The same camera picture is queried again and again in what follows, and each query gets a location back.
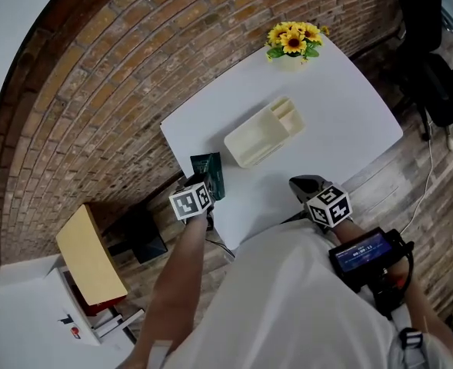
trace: cube with fiducial marker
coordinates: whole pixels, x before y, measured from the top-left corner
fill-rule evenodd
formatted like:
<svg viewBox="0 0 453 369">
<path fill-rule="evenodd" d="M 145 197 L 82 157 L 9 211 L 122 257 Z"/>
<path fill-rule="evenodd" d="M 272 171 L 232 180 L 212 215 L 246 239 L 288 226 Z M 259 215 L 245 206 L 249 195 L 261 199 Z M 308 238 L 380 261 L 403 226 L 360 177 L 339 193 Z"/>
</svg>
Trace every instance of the cube with fiducial marker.
<svg viewBox="0 0 453 369">
<path fill-rule="evenodd" d="M 337 184 L 326 188 L 306 203 L 315 223 L 334 227 L 352 213 L 349 195 Z"/>
<path fill-rule="evenodd" d="M 186 186 L 170 195 L 169 198 L 177 220 L 185 220 L 201 214 L 212 205 L 204 182 Z"/>
</svg>

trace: green leaf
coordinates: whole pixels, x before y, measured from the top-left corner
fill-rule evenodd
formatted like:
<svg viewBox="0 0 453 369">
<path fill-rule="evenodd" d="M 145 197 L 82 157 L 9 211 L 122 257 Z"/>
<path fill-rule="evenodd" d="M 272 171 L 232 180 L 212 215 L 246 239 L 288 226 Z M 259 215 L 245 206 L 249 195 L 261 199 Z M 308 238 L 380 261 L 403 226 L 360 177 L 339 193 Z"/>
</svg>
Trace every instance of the green leaf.
<svg viewBox="0 0 453 369">
<path fill-rule="evenodd" d="M 282 47 L 276 47 L 269 49 L 267 51 L 267 54 L 272 58 L 280 58 L 281 56 L 283 56 L 284 52 L 282 50 Z"/>
<path fill-rule="evenodd" d="M 314 50 L 313 48 L 306 48 L 305 49 L 305 57 L 306 58 L 317 58 L 320 54 Z"/>
</svg>

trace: white cable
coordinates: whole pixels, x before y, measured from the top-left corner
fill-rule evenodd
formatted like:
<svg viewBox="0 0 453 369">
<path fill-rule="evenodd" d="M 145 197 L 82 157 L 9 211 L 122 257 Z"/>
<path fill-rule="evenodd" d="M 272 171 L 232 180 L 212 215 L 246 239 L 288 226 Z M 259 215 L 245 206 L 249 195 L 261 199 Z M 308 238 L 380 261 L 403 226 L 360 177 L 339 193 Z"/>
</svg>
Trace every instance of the white cable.
<svg viewBox="0 0 453 369">
<path fill-rule="evenodd" d="M 429 147 L 429 159 L 431 161 L 431 168 L 429 170 L 428 177 L 426 178 L 426 185 L 425 185 L 425 193 L 422 195 L 421 199 L 418 202 L 418 205 L 416 206 L 416 209 L 414 210 L 414 214 L 412 215 L 411 220 L 408 222 L 408 224 L 402 229 L 401 234 L 404 234 L 404 231 L 408 229 L 408 227 L 412 224 L 414 221 L 416 214 L 418 213 L 419 206 L 423 202 L 423 200 L 426 198 L 426 194 L 428 193 L 428 183 L 429 179 L 431 177 L 431 174 L 433 173 L 434 165 L 433 165 L 433 154 L 431 152 L 431 123 L 428 123 L 428 126 L 430 128 L 430 135 L 429 135 L 429 141 L 428 141 L 428 147 Z"/>
</svg>

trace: white box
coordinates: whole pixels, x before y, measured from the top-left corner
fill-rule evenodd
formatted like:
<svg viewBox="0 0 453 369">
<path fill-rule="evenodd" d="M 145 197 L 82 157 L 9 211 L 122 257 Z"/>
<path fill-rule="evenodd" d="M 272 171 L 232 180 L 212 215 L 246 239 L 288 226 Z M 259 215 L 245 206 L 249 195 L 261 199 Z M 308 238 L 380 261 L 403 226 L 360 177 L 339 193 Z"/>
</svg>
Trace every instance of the white box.
<svg viewBox="0 0 453 369">
<path fill-rule="evenodd" d="M 305 128 L 293 101 L 280 97 L 225 137 L 226 148 L 238 165 L 258 164 Z"/>
<path fill-rule="evenodd" d="M 352 213 L 348 192 L 337 184 L 325 189 L 306 204 L 312 220 L 329 227 L 339 224 Z"/>
<path fill-rule="evenodd" d="M 169 198 L 177 220 L 201 214 L 212 204 L 204 182 L 185 187 L 170 195 Z"/>
</svg>

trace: digital display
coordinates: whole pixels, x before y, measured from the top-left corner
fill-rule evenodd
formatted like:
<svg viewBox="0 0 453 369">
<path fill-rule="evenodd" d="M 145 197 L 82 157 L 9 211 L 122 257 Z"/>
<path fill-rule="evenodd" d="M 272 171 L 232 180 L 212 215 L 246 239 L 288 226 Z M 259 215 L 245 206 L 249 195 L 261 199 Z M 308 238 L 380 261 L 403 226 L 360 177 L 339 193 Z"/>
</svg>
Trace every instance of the digital display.
<svg viewBox="0 0 453 369">
<path fill-rule="evenodd" d="M 337 253 L 335 257 L 341 269 L 348 272 L 373 261 L 391 249 L 392 246 L 378 233 L 352 248 Z"/>
</svg>

